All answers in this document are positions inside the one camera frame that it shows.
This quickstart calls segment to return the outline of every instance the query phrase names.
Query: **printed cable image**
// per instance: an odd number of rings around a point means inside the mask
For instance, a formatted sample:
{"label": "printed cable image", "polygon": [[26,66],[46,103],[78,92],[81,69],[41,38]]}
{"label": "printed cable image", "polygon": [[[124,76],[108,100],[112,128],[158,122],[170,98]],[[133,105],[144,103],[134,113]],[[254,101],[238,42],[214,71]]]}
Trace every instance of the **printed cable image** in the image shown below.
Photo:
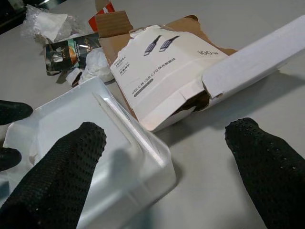
{"label": "printed cable image", "polygon": [[147,56],[152,52],[152,50],[155,48],[160,37],[161,37],[161,35],[159,35],[152,43],[150,43],[148,45],[148,47],[146,48],[146,50],[144,52],[144,56]]}
{"label": "printed cable image", "polygon": [[165,50],[171,45],[171,43],[172,43],[175,39],[177,39],[178,37],[180,37],[180,36],[174,36],[173,38],[168,39],[167,41],[165,41],[165,42],[163,43],[163,45],[161,46],[159,52],[165,51]]}

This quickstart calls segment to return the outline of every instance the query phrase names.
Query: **white table surface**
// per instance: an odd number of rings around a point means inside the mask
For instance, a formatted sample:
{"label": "white table surface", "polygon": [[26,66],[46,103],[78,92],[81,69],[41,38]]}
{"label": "white table surface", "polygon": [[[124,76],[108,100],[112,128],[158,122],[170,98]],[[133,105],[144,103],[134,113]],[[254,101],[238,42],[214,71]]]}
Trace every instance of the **white table surface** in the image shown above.
{"label": "white table surface", "polygon": [[[305,14],[303,0],[113,0],[134,27],[194,14],[217,45],[240,49]],[[68,0],[53,10],[87,21],[94,0]],[[47,76],[41,46],[20,37],[20,26],[0,35],[0,99],[34,108],[70,89]],[[117,93],[116,86],[111,86]],[[128,229],[265,229],[224,140],[224,127],[251,117],[305,156],[305,56],[211,109],[157,135],[168,144],[179,183],[134,219]]]}

